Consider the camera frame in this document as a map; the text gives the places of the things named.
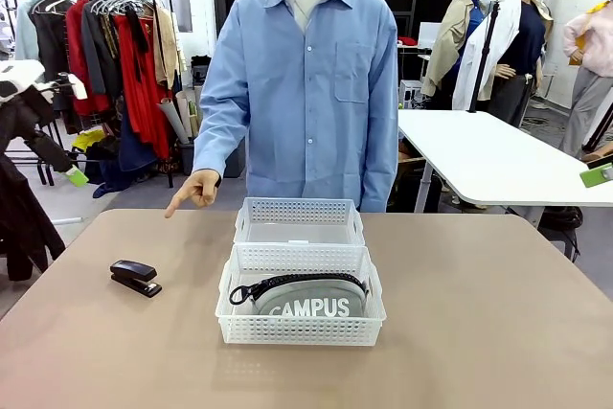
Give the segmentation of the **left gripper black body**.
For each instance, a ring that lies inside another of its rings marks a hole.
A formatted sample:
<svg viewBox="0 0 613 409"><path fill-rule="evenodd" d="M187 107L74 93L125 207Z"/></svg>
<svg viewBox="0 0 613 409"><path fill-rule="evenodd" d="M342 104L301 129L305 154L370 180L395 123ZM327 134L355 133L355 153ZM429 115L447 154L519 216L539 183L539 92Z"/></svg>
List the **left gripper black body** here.
<svg viewBox="0 0 613 409"><path fill-rule="evenodd" d="M30 86L1 104L1 140L21 137L24 141L42 138L40 129L55 119L53 106L41 92Z"/></svg>

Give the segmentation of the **person's right hand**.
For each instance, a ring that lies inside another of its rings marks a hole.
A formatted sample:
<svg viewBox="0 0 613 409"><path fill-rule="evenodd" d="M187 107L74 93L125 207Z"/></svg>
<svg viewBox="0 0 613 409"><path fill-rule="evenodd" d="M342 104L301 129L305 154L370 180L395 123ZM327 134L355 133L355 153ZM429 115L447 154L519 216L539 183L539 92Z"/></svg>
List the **person's right hand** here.
<svg viewBox="0 0 613 409"><path fill-rule="evenodd" d="M165 218L171 218L186 200L197 208L205 208L216 200L221 176L215 170L197 170L193 172L172 197L165 211Z"/></svg>

